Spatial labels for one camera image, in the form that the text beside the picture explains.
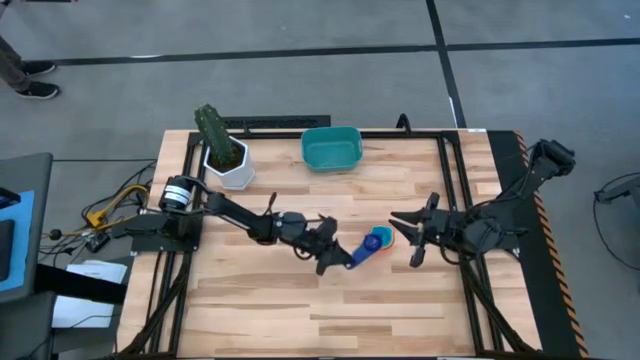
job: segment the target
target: orange striped edge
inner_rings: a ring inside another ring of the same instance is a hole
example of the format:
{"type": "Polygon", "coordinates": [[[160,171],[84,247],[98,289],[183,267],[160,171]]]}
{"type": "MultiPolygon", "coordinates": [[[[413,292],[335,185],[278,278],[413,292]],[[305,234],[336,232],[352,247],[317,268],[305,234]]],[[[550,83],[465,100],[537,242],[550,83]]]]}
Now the orange striped edge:
{"type": "MultiPolygon", "coordinates": [[[[515,132],[516,137],[518,138],[519,147],[522,151],[523,161],[525,166],[528,166],[528,157],[526,154],[527,146],[525,145],[524,138],[519,132],[515,132]]],[[[558,279],[558,285],[560,286],[560,291],[562,291],[562,298],[565,303],[565,307],[567,308],[567,315],[569,315],[569,319],[571,321],[571,327],[573,328],[573,332],[576,337],[576,343],[578,344],[578,348],[580,351],[580,356],[589,357],[589,351],[587,350],[587,344],[584,341],[584,336],[582,335],[582,328],[580,327],[580,323],[578,322],[578,317],[576,316],[575,307],[573,305],[573,301],[571,300],[571,295],[569,294],[569,286],[567,285],[567,279],[564,276],[564,270],[562,270],[562,264],[560,263],[560,257],[558,256],[558,249],[556,247],[555,241],[553,240],[553,235],[551,233],[551,226],[549,226],[549,220],[547,218],[547,214],[544,210],[544,205],[542,203],[542,199],[536,192],[533,196],[533,199],[536,203],[536,209],[538,210],[538,216],[540,218],[540,225],[542,225],[542,230],[544,232],[544,237],[547,242],[547,246],[549,247],[549,255],[551,255],[551,262],[553,266],[556,268],[556,277],[558,279]]]]}

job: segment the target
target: metal bracket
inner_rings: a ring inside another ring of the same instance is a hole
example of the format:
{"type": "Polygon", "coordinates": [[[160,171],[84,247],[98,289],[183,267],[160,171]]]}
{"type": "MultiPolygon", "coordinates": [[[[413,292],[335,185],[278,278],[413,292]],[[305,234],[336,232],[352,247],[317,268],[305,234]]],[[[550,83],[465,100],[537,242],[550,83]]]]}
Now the metal bracket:
{"type": "Polygon", "coordinates": [[[457,131],[443,131],[442,137],[451,145],[460,146],[460,134],[457,131]]]}
{"type": "Polygon", "coordinates": [[[396,129],[404,129],[405,134],[411,135],[411,123],[409,123],[409,118],[407,114],[402,113],[398,118],[398,122],[396,123],[396,129]]]}
{"type": "Polygon", "coordinates": [[[202,142],[202,134],[199,132],[189,133],[189,140],[187,140],[187,147],[194,147],[202,142]]]}

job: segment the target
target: person's leg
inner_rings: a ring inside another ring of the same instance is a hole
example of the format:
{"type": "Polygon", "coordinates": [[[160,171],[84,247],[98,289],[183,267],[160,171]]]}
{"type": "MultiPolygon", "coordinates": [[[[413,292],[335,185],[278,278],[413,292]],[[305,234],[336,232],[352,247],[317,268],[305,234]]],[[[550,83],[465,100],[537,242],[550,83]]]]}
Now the person's leg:
{"type": "Polygon", "coordinates": [[[0,78],[15,91],[25,91],[31,81],[22,71],[22,59],[0,36],[0,78]]]}
{"type": "Polygon", "coordinates": [[[60,91],[57,86],[29,80],[29,75],[43,74],[56,68],[50,61],[23,62],[11,45],[0,36],[0,79],[26,99],[51,99],[60,91]]]}

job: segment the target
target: cactus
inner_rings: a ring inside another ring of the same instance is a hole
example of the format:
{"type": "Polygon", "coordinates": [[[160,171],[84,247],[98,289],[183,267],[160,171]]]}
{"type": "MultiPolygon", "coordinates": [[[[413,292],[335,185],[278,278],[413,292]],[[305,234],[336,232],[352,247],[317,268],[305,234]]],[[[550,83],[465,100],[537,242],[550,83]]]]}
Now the cactus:
{"type": "Polygon", "coordinates": [[[205,144],[211,148],[212,165],[216,168],[235,166],[238,159],[233,143],[216,108],[209,104],[197,108],[195,120],[205,144]]]}

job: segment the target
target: wooden tabletop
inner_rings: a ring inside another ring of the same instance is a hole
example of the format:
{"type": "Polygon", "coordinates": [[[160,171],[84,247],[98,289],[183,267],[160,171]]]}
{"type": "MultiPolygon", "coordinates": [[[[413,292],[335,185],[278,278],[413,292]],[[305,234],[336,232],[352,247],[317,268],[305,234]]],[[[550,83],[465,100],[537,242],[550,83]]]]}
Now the wooden tabletop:
{"type": "MultiPolygon", "coordinates": [[[[188,133],[165,133],[151,205],[158,203],[167,178],[181,173],[188,133]]],[[[496,196],[500,184],[487,134],[464,130],[460,139],[474,202],[496,196]]],[[[318,213],[332,216],[338,220],[336,236],[347,251],[372,226],[387,225],[391,211],[424,206],[432,191],[440,193],[440,207],[447,208],[434,140],[364,139],[364,157],[353,171],[326,174],[307,170],[299,140],[246,143],[256,179],[245,191],[226,194],[262,213],[276,191],[274,211],[298,211],[307,218],[318,213]]],[[[457,181],[451,149],[449,154],[457,181]]],[[[206,182],[222,191],[215,176],[207,174],[206,182]]],[[[390,249],[355,270],[330,267],[318,277],[315,261],[297,259],[290,247],[257,245],[240,229],[208,217],[191,268],[178,355],[472,355],[458,268],[427,247],[424,264],[413,269],[411,254],[407,240],[395,232],[390,249]]],[[[498,308],[526,342],[539,348],[520,264],[500,251],[486,258],[498,308]]],[[[155,260],[154,253],[135,259],[118,331],[120,348],[145,322],[155,260]]],[[[478,307],[489,347],[486,316],[478,307]]],[[[166,319],[168,324],[172,316],[166,319]]],[[[166,349],[168,337],[165,326],[161,349],[166,349]]]]}

